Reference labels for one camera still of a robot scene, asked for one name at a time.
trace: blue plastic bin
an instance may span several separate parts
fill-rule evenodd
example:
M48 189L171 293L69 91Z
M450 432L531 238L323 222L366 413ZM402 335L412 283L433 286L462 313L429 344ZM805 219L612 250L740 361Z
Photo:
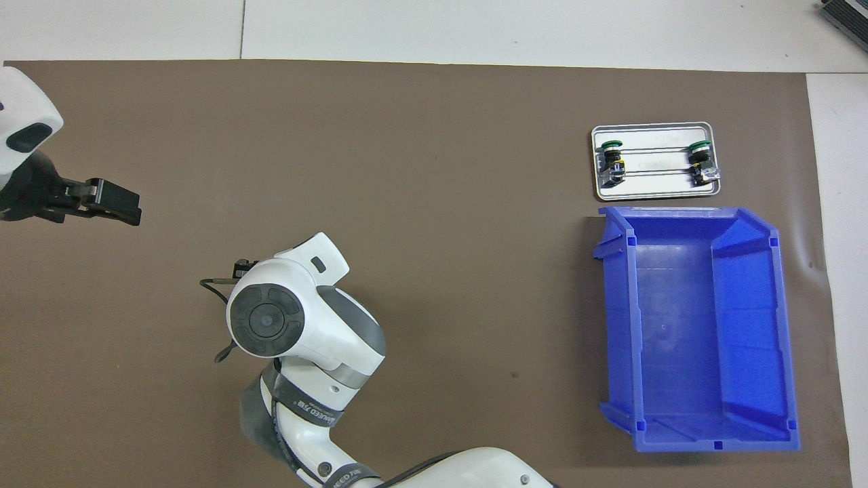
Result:
M799 449L778 230L744 208L600 213L606 419L641 452Z

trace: screw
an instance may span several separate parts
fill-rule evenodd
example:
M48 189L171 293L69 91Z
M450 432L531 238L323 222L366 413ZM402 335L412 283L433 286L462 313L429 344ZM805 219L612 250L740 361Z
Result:
M317 472L320 476L328 476L332 474L332 465L323 461L319 463L319 466L317 467Z

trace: metal tray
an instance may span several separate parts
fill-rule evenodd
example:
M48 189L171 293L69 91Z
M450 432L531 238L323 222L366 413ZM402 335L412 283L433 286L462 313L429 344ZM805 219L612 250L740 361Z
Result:
M622 141L624 181L605 188L606 176L600 146L613 139ZM591 131L591 163L597 196L604 201L647 200L711 196L720 192L720 180L696 187L687 163L687 146L711 141L711 156L720 167L711 126L707 122L600 125Z

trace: brown mat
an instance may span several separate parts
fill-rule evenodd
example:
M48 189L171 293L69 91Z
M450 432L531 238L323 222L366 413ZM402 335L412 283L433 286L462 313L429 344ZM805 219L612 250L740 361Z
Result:
M66 120L44 147L61 175L141 193L143 217L2 225L3 485L301 487L241 433L265 361L211 362L229 336L197 280L319 230L389 342L333 437L386 477L494 445L564 488L850 484L804 76L15 65ZM720 195L650 205L748 207L780 229L800 452L640 454L598 411L589 131L697 120Z

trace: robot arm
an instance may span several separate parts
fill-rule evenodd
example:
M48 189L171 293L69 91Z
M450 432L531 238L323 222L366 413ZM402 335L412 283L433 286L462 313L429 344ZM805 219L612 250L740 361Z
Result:
M62 178L38 148L63 127L51 100L24 73L0 67L0 221L106 217L137 226L139 195L102 178Z
M242 395L245 434L315 488L552 488L515 455L489 447L438 456L384 482L331 441L386 353L377 321L334 286L348 271L320 233L255 264L235 285L229 332L246 353L272 360Z

